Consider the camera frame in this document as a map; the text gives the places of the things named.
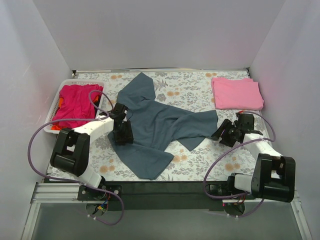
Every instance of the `floral mat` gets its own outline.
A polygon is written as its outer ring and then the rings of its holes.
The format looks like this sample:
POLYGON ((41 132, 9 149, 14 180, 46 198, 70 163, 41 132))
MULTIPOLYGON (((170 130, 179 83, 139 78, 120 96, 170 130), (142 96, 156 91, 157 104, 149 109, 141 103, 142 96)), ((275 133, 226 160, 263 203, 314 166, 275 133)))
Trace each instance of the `floral mat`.
MULTIPOLYGON (((204 112, 215 109, 212 93, 212 77, 225 77, 231 80, 247 78, 246 71, 185 71, 185 72, 144 72, 153 79, 156 101, 186 109, 204 112)), ((106 91, 112 103, 116 103, 118 92, 123 89, 139 72, 122 73, 82 73, 79 79, 105 81, 106 91)), ((103 98, 102 108, 109 111, 110 103, 103 98)), ((216 110, 218 126, 224 119, 236 120, 239 110, 216 110)), ((255 116, 255 129, 267 135, 263 120, 255 116)), ((174 159, 155 181, 202 181, 211 164, 229 147, 206 138, 194 150, 187 150, 178 141, 173 141, 166 152, 174 159)), ((225 181, 231 173, 252 174, 255 159, 243 147, 227 155, 211 171, 208 180, 225 181)), ((89 164, 107 181, 141 181, 117 156, 107 138, 98 138, 90 146, 89 164)), ((59 178, 73 179, 68 173, 52 167, 48 173, 59 178)))

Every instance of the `white basket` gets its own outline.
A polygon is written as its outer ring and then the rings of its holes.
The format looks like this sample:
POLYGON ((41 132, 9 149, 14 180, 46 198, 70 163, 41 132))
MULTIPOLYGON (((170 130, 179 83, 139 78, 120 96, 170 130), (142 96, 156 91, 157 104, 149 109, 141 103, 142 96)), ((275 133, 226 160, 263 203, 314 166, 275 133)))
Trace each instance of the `white basket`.
MULTIPOLYGON (((59 93, 60 93, 60 90, 63 88, 63 86, 65 85, 74 85, 74 84, 77 84, 77 85, 87 85, 87 84, 98 84, 99 86, 103 87, 103 92, 105 92, 105 82, 104 81, 98 81, 98 80, 89 80, 89 79, 67 79, 67 80, 64 80, 59 89, 58 89, 58 92, 56 93, 55 97, 54 97, 54 100, 53 100, 53 103, 49 109, 49 112, 48 112, 48 115, 46 116, 46 119, 45 119, 45 124, 52 121, 52 118, 56 115, 56 112, 58 110, 58 107, 59 107, 59 93)), ((101 105, 102 105, 102 102, 103 102, 103 95, 101 96, 101 99, 100 99, 100 102, 99 102, 99 108, 101 108, 101 105)), ((45 126, 44 127, 44 131, 46 131, 47 133, 53 133, 53 134, 58 134, 60 131, 59 130, 51 130, 51 127, 52 127, 52 124, 48 125, 48 126, 45 126)))

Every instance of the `white wall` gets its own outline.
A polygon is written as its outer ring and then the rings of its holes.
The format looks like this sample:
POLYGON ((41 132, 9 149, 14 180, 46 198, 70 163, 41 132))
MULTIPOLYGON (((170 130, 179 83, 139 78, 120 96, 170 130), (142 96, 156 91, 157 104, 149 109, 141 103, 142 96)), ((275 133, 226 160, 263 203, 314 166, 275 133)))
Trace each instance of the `white wall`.
POLYGON ((287 0, 251 66, 275 128, 275 147, 296 160, 296 187, 320 239, 320 3, 287 0))
POLYGON ((34 0, 72 70, 243 69, 285 0, 34 0))
MULTIPOLYGON (((32 0, 0 0, 0 32, 0 239, 17 240, 39 180, 27 144, 71 71, 32 0)), ((42 171, 53 140, 41 133, 34 144, 33 160, 42 171)))

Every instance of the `purple cable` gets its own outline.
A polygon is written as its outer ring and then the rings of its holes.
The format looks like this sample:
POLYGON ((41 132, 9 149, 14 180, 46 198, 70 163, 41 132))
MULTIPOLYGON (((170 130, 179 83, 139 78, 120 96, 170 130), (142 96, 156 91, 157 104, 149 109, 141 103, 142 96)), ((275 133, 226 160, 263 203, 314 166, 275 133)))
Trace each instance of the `purple cable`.
MULTIPOLYGON (((89 93, 89 99, 90 99, 90 102, 93 104, 92 100, 91 100, 91 93, 93 92, 100 92, 101 94, 103 94, 110 102, 112 108, 113 108, 113 105, 112 105, 112 102, 110 101, 110 99, 108 98, 108 96, 102 92, 102 91, 99 91, 99 90, 93 90, 89 93)), ((102 219, 99 219, 99 218, 95 218, 96 220, 98 220, 99 222, 101 223, 104 223, 106 225, 109 225, 109 226, 113 226, 113 225, 116 225, 117 223, 119 223, 121 221, 121 219, 123 218, 124 216, 124 213, 125 213, 125 205, 124 205, 124 202, 122 201, 122 199, 115 193, 113 193, 112 191, 108 191, 108 190, 103 190, 103 189, 99 189, 99 188, 96 188, 96 187, 93 187, 93 186, 90 186, 90 185, 86 185, 85 183, 83 182, 80 182, 80 181, 77 181, 77 180, 73 180, 73 179, 66 179, 66 178, 59 178, 59 177, 54 177, 54 176, 48 176, 48 175, 45 175, 43 174, 42 172, 40 172, 38 169, 35 168, 34 164, 32 163, 32 160, 31 160, 31 146, 32 146, 32 143, 36 137, 36 135, 46 126, 50 125, 50 124, 54 124, 54 123, 57 123, 57 122, 65 122, 65 121, 99 121, 99 120, 104 120, 104 119, 107 119, 109 117, 109 113, 105 110, 102 110, 100 108, 98 108, 96 105, 93 105, 96 109, 100 110, 101 112, 105 113, 106 116, 105 117, 102 117, 100 119, 98 118, 65 118, 65 119, 57 119, 57 120, 54 120, 54 121, 50 121, 50 122, 47 122, 45 124, 43 124, 41 127, 39 127, 35 132, 34 134, 32 135, 30 141, 29 141, 29 144, 28 144, 28 150, 27 150, 27 158, 28 158, 28 162, 29 162, 29 165, 30 167, 32 168, 32 170, 40 175, 41 177, 43 178, 46 178, 46 179, 52 179, 52 180, 58 180, 58 181, 67 181, 67 182, 72 182, 72 183, 77 183, 77 184, 81 184, 81 185, 85 185, 87 188, 90 188, 90 189, 93 189, 93 190, 96 190, 96 191, 100 191, 100 192, 104 192, 106 194, 111 194, 113 196, 115 196, 121 203, 121 215, 119 217, 119 219, 115 222, 107 222, 107 221, 104 221, 102 219)))
MULTIPOLYGON (((244 217, 247 217, 247 216, 253 214, 262 205, 263 202, 264 202, 264 199, 261 199, 261 201, 258 203, 258 205, 255 206, 254 209, 252 209, 250 212, 247 212, 247 213, 242 214, 240 216, 239 215, 229 215, 229 216, 232 217, 232 218, 237 218, 237 217, 238 218, 244 218, 244 217)), ((219 215, 219 216, 223 216, 223 217, 228 216, 228 215, 225 215, 223 213, 217 213, 217 212, 211 212, 211 211, 206 211, 205 213, 212 214, 212 215, 219 215)))
MULTIPOLYGON (((241 143, 237 146, 234 146, 232 148, 230 148, 228 151, 226 151, 224 154, 222 154, 220 157, 218 157, 218 159, 209 167, 208 171, 206 172, 205 176, 204 176, 204 179, 203 179, 203 191, 204 193, 211 199, 231 199, 231 198, 235 198, 235 197, 243 197, 243 196, 246 196, 248 195, 248 193, 239 193, 239 194, 234 194, 234 195, 229 195, 229 196, 215 196, 215 195, 211 195, 209 193, 207 193, 206 191, 206 185, 207 185, 207 178, 210 174, 210 172, 212 171, 212 169, 214 168, 214 166, 219 162, 221 161, 222 158, 224 158, 227 154, 229 154, 230 152, 232 152, 233 150, 236 150, 242 146, 245 146, 245 145, 248 145, 248 144, 251 144, 251 143, 255 143, 255 142, 260 142, 260 141, 270 141, 270 142, 274 142, 276 140, 276 133, 275 133, 275 130, 274 128, 271 126, 271 124, 263 117, 261 116, 260 114, 258 113, 255 113, 254 111, 243 111, 243 113, 249 113, 249 114, 254 114, 254 115, 257 115, 259 116, 260 118, 262 118, 271 128, 271 131, 272 131, 272 135, 273 135, 273 139, 270 139, 268 137, 264 137, 264 138, 259 138, 259 139, 253 139, 253 140, 250 140, 250 141, 247 141, 247 142, 244 142, 244 143, 241 143)), ((246 214, 243 214, 242 216, 238 216, 238 217, 246 217, 252 213, 254 213, 260 206, 261 204, 263 203, 263 199, 261 200, 261 202, 251 211, 251 212, 248 212, 246 214)))

